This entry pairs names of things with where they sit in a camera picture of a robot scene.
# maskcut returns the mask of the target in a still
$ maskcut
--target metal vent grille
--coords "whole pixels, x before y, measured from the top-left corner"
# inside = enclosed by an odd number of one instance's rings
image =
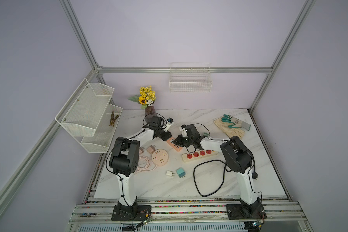
[[[86,224],[79,227],[79,232],[122,231],[122,224]],[[203,223],[152,223],[138,228],[137,231],[175,231],[175,232],[238,232],[247,231],[243,222],[203,222]]]

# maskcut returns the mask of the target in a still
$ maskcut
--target black power cord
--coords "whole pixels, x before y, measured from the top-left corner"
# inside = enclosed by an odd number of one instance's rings
[[[150,218],[151,216],[145,217],[140,223],[138,223],[136,226],[134,226],[134,219],[136,216],[133,218],[131,225],[128,225],[127,227],[124,227],[125,230],[130,229],[130,232],[138,230],[139,227],[144,226],[146,223],[145,221]]]
[[[200,166],[200,165],[203,165],[203,164],[206,164],[206,163],[210,163],[210,162],[214,162],[214,161],[219,161],[219,162],[224,163],[223,181],[222,181],[222,183],[220,184],[220,186],[219,186],[219,188],[218,188],[217,190],[215,190],[214,192],[212,192],[212,193],[210,193],[210,194],[202,195],[202,194],[200,193],[200,191],[199,191],[199,188],[197,187],[197,184],[196,184],[195,170],[196,170],[196,168],[197,168],[198,166]],[[227,170],[226,167],[227,167],[227,164],[226,164],[225,162],[223,162],[222,160],[210,160],[210,161],[206,161],[206,162],[204,162],[204,163],[200,163],[199,165],[197,165],[197,166],[193,169],[193,181],[195,182],[195,186],[196,186],[197,192],[200,194],[200,196],[202,196],[202,197],[208,197],[208,196],[211,196],[211,195],[213,195],[214,193],[216,193],[216,192],[219,191],[219,189],[223,186],[223,183],[224,183],[224,177],[225,177],[225,174],[226,174],[225,171],[227,171],[227,172],[231,172],[231,171],[232,171],[232,170]]]
[[[188,147],[186,147],[187,151],[188,151]],[[195,151],[197,151],[197,149],[195,148]],[[195,152],[195,151],[188,151],[189,153],[191,152]]]
[[[199,125],[201,125],[201,126],[203,126],[203,127],[205,127],[203,124],[201,124],[201,123],[195,123],[194,125],[197,125],[197,124],[199,124]]]
[[[156,112],[152,112],[152,113],[149,113],[149,114],[147,114],[146,116],[144,116],[144,118],[143,118],[143,125],[144,126],[146,126],[147,124],[144,124],[144,119],[146,119],[146,117],[148,116],[148,115],[150,115],[150,114],[158,114],[158,113],[156,113]],[[160,126],[160,128],[162,128],[163,126],[165,126],[165,128],[166,128],[166,124],[164,124],[167,120],[161,115],[161,114],[158,114],[158,115],[160,115],[161,116],[161,118],[164,120],[163,122],[162,122],[162,125]]]

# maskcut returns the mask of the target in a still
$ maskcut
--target aluminum rail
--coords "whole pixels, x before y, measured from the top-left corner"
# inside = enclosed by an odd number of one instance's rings
[[[290,30],[290,33],[288,34],[288,37],[286,38],[285,42],[282,45],[282,48],[280,49],[280,52],[278,53],[275,61],[272,65],[272,72],[270,74],[267,74],[266,78],[263,81],[262,86],[259,89],[258,94],[256,95],[253,103],[250,106],[249,113],[253,114],[255,107],[258,105],[260,99],[264,95],[265,91],[267,90],[267,87],[269,83],[271,82],[272,78],[274,77],[278,67],[280,66],[281,62],[283,61],[283,58],[285,57],[286,53],[288,52],[292,42],[294,41],[295,37],[297,36],[298,31],[302,27],[303,22],[308,16],[308,13],[311,11],[314,3],[316,0],[306,0],[304,3],[304,6],[302,7],[293,27]]]
[[[202,68],[171,68],[179,72],[202,70]],[[170,67],[99,67],[99,73],[170,73]],[[271,73],[271,67],[210,67],[210,73]]]

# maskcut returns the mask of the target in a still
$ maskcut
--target round power strip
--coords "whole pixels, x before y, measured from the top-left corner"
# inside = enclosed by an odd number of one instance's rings
[[[152,161],[155,165],[163,166],[169,160],[169,154],[164,149],[158,149],[152,154]]]

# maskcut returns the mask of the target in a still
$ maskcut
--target power adapter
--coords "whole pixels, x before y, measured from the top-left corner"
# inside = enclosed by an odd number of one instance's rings
[[[177,174],[178,174],[179,178],[183,178],[186,176],[186,172],[183,170],[183,168],[178,169]]]

